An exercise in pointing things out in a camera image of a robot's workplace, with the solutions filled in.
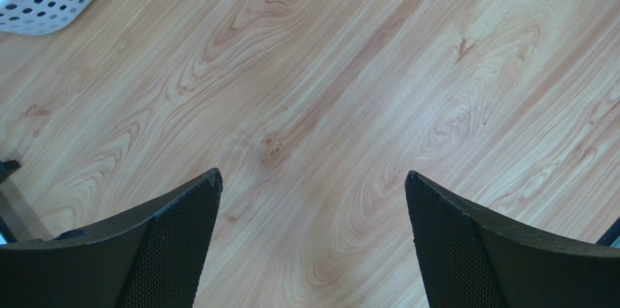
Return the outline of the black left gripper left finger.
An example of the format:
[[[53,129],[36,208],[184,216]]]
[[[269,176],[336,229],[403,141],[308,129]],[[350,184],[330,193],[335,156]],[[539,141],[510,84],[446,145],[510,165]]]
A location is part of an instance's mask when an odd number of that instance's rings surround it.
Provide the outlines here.
[[[216,168],[51,240],[1,247],[3,307],[191,307],[218,216]]]

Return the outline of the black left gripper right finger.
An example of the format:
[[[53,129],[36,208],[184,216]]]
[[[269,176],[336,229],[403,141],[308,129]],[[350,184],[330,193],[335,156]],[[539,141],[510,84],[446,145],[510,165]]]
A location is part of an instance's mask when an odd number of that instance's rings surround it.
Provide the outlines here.
[[[416,171],[405,181],[430,307],[617,307],[619,250],[526,225]]]

